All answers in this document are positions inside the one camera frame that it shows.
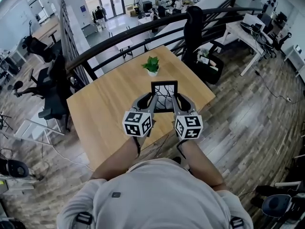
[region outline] green plant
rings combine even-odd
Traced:
[[[142,67],[152,73],[156,73],[159,70],[158,63],[159,63],[158,57],[152,58],[151,56],[149,56],[147,63],[142,64]]]

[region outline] white pot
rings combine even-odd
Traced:
[[[158,72],[159,72],[159,70],[157,71],[157,72],[150,72],[148,69],[146,69],[147,70],[147,72],[148,72],[148,74],[150,75],[150,76],[157,76],[157,74],[158,74]]]

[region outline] gray shirt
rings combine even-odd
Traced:
[[[88,181],[58,215],[58,228],[78,228],[75,217],[85,211],[93,215],[91,229],[229,229],[232,217],[253,228],[237,196],[213,191],[165,158],[138,163],[110,181]]]

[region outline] wooden floor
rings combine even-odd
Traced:
[[[243,194],[253,191],[257,185],[269,185],[285,178],[285,166],[289,166],[291,157],[301,148],[300,129],[305,110],[304,102],[291,104],[273,97],[252,68],[241,77],[251,57],[245,45],[238,42],[231,50],[221,53],[225,68],[217,85],[210,85],[216,98],[200,112],[204,130],[198,144],[221,171],[230,190],[241,197],[255,228],[260,228],[258,225],[264,217],[249,202],[255,193]],[[38,74],[45,65],[31,56],[17,79],[27,81],[32,67]],[[289,97],[293,102],[303,99],[304,84],[295,78],[293,67],[283,61],[279,52],[276,59],[262,60],[254,68],[275,95]],[[0,110],[13,116],[10,124],[14,130],[40,106],[43,101],[37,97],[16,98],[6,90],[0,93]],[[73,126],[69,134],[56,136],[52,141],[63,156],[88,164]],[[143,150],[140,160],[176,156],[173,146],[177,141],[174,132],[169,133]],[[23,196],[1,196],[8,215],[22,220],[30,229],[56,228],[56,215],[92,172],[63,159],[51,147],[7,141],[3,136],[0,136],[0,145],[11,148],[14,158],[25,162],[37,174],[47,174],[35,183],[34,190]]]

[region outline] glass door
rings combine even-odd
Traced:
[[[111,19],[125,13],[123,0],[101,0],[107,13],[107,19]]]

